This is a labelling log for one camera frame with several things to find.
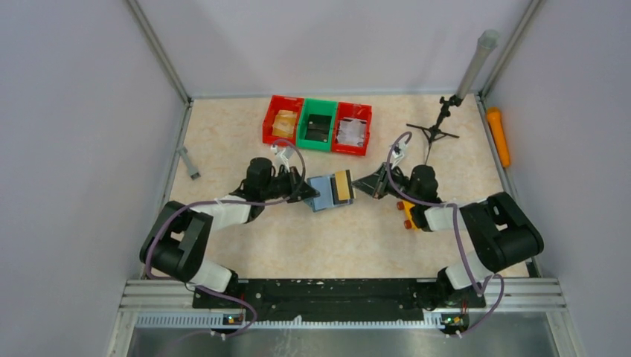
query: orange foam roller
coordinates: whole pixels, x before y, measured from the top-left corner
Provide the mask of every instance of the orange foam roller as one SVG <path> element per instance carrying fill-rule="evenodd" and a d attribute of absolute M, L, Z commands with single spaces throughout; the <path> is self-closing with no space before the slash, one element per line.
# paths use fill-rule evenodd
<path fill-rule="evenodd" d="M 508 155 L 508 146 L 506 145 L 506 137 L 502 128 L 502 112 L 496 107 L 489 108 L 487 110 L 487 121 L 493 134 L 499 161 L 502 163 L 502 167 L 508 167 L 510 165 L 510 155 Z"/>

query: white wall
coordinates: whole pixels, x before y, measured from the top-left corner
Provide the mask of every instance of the white wall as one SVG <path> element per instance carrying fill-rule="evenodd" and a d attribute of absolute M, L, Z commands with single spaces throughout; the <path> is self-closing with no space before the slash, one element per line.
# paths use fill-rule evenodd
<path fill-rule="evenodd" d="M 182 105 L 122 0 L 0 2 L 0 356 L 101 356 Z"/>
<path fill-rule="evenodd" d="M 548 1 L 492 93 L 523 208 L 590 356 L 628 356 L 631 2 Z"/>
<path fill-rule="evenodd" d="M 503 46 L 528 2 L 140 1 L 194 97 L 453 92 L 482 32 Z"/>

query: gray floor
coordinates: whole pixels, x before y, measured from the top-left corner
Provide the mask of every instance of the gray floor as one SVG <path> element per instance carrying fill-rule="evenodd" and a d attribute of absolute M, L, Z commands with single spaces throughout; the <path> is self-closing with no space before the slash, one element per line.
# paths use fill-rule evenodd
<path fill-rule="evenodd" d="M 173 343 L 191 331 L 137 329 L 129 357 L 557 356 L 543 313 L 498 313 L 462 339 L 421 329 L 257 329 L 227 342 L 200 334 Z"/>

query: black mounting plate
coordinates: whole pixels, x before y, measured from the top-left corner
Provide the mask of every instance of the black mounting plate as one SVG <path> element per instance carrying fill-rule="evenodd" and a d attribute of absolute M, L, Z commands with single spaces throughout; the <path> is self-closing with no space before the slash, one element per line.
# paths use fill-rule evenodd
<path fill-rule="evenodd" d="M 229 300 L 195 290 L 195 309 L 241 309 Z M 407 279 L 249 279 L 239 280 L 231 296 L 256 309 L 259 321 L 419 321 L 423 308 L 447 306 L 432 303 L 433 281 Z M 475 292 L 467 296 L 469 307 L 485 307 Z M 247 311 L 247 319 L 252 318 Z"/>

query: cable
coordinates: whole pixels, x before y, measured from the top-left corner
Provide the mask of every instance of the cable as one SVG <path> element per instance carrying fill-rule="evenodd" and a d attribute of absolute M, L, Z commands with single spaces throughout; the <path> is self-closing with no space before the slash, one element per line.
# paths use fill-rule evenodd
<path fill-rule="evenodd" d="M 457 332 L 455 335 L 457 335 L 458 337 L 462 338 L 462 336 L 465 336 L 471 333 L 474 329 L 477 329 L 486 319 L 489 318 L 489 316 L 491 316 L 491 314 L 493 314 L 493 312 L 499 306 L 500 301 L 502 301 L 502 295 L 504 295 L 504 287 L 505 287 L 504 277 L 501 276 L 500 274 L 494 274 L 491 278 L 488 278 L 488 280 L 491 280 L 493 277 L 499 278 L 499 295 L 497 297 L 497 301 L 493 304 L 493 306 L 491 306 L 489 311 L 487 311 L 487 313 L 484 314 L 484 316 L 482 316 L 482 318 L 480 318 L 480 320 L 478 320 L 478 322 L 476 322 L 473 326 L 469 327 L 464 332 Z"/>
<path fill-rule="evenodd" d="M 411 132 L 404 132 L 403 134 L 399 135 L 397 140 L 395 140 L 394 143 L 392 144 L 392 146 L 390 147 L 390 150 L 388 151 L 388 157 L 385 160 L 385 169 L 386 169 L 386 172 L 388 173 L 388 180 L 390 181 L 390 185 L 406 201 L 409 201 L 411 203 L 415 203 L 416 205 L 423 205 L 423 206 L 429 206 L 429 207 L 451 207 L 451 208 L 453 208 L 453 226 L 454 226 L 454 233 L 455 233 L 455 241 L 456 241 L 456 244 L 458 244 L 458 251 L 460 252 L 460 258 L 462 259 L 462 263 L 464 265 L 464 270 L 467 273 L 467 276 L 469 277 L 469 280 L 471 281 L 471 285 L 473 286 L 473 289 L 478 294 L 478 296 L 482 296 L 484 294 L 484 290 L 481 290 L 478 287 L 478 282 L 473 277 L 473 272 L 471 271 L 471 267 L 469 266 L 469 260 L 467 259 L 467 254 L 464 251 L 464 245 L 462 244 L 462 237 L 460 237 L 460 231 L 458 230 L 458 205 L 456 203 L 433 203 L 433 202 L 420 201 L 419 199 L 412 198 L 409 195 L 405 194 L 397 186 L 397 184 L 394 183 L 394 180 L 392 178 L 392 169 L 390 168 L 390 160 L 392 158 L 392 153 L 394 152 L 394 148 L 397 147 L 399 142 L 406 136 L 407 136 L 406 144 L 412 139 L 412 133 Z"/>
<path fill-rule="evenodd" d="M 158 277 L 158 276 L 155 276 L 151 272 L 151 259 L 153 257 L 153 251 L 156 249 L 156 246 L 158 245 L 158 242 L 160 241 L 160 239 L 162 239 L 162 237 L 166 233 L 167 229 L 169 228 L 169 225 L 173 222 L 173 220 L 177 216 L 179 216 L 180 213 L 184 212 L 185 210 L 187 210 L 189 208 L 192 208 L 192 207 L 200 206 L 200 205 L 216 205 L 218 203 L 227 203 L 227 204 L 235 204 L 235 205 L 251 205 L 251 206 L 273 206 L 273 205 L 279 205 L 281 203 L 287 202 L 294 194 L 296 194 L 298 192 L 298 190 L 300 190 L 302 184 L 304 183 L 304 177 L 307 174 L 307 168 L 306 168 L 306 166 L 304 164 L 304 157 L 300 153 L 300 150 L 298 150 L 298 148 L 294 144 L 292 144 L 290 141 L 288 141 L 287 139 L 277 139 L 276 141 L 274 141 L 274 143 L 272 143 L 272 145 L 276 145 L 279 142 L 285 143 L 288 146 L 292 147 L 292 149 L 298 154 L 298 158 L 300 158 L 300 163 L 302 165 L 302 174 L 301 174 L 301 177 L 300 177 L 300 181 L 298 182 L 298 186 L 296 187 L 296 190 L 294 192 L 290 193 L 286 198 L 280 199 L 278 201 L 273 201 L 273 202 L 250 202 L 250 201 L 237 201 L 237 200 L 234 200 L 234 199 L 225 199 L 225 200 L 193 202 L 193 203 L 189 203 L 188 205 L 185 205 L 184 207 L 178 209 L 166 221 L 164 221 L 164 224 L 160 227 L 160 229 L 158 230 L 158 233 L 156 234 L 156 238 L 151 242 L 151 245 L 149 246 L 149 249 L 147 249 L 147 258 L 146 258 L 145 264 L 144 264 L 144 272 L 150 279 L 153 279 L 153 280 L 172 280 L 171 277 Z M 250 305 L 249 303 L 245 302 L 244 300 L 241 300 L 241 299 L 238 299 L 236 297 L 229 296 L 229 295 L 225 295 L 225 294 L 222 294 L 220 292 L 215 292 L 215 291 L 213 291 L 213 290 L 211 290 L 211 289 L 209 289 L 209 288 L 207 288 L 205 286 L 198 285 L 198 286 L 196 286 L 196 288 L 198 288 L 199 290 L 202 290 L 206 294 L 213 295 L 213 296 L 216 296 L 218 298 L 222 298 L 222 299 L 225 299 L 225 300 L 229 300 L 229 301 L 233 301 L 235 303 L 238 303 L 241 306 L 244 306 L 245 308 L 247 308 L 248 310 L 250 310 L 252 312 L 252 320 L 247 325 L 245 325 L 244 327 L 242 327 L 242 328 L 238 329 L 237 331 L 231 333 L 230 335 L 223 335 L 222 334 L 223 338 L 230 338 L 230 337 L 235 337 L 235 336 L 243 334 L 258 319 L 258 314 L 257 314 L 256 310 L 254 309 L 254 307 L 252 307 L 252 305 Z M 214 335 L 214 332 L 212 332 L 212 331 L 210 331 L 210 332 L 206 331 L 206 330 L 195 331 L 195 333 L 192 332 L 192 333 L 189 333 L 187 335 L 184 335 L 184 336 L 178 338 L 172 344 L 170 344 L 170 346 L 172 347 L 173 345 L 179 343 L 180 341 L 182 341 L 182 340 L 184 340 L 184 339 L 186 339 L 188 337 L 191 337 L 193 335 L 198 335 L 200 333 L 210 333 L 211 335 Z M 158 354 L 158 356 L 160 356 L 165 350 L 167 350 L 167 348 L 163 349 L 162 352 L 160 352 Z"/>

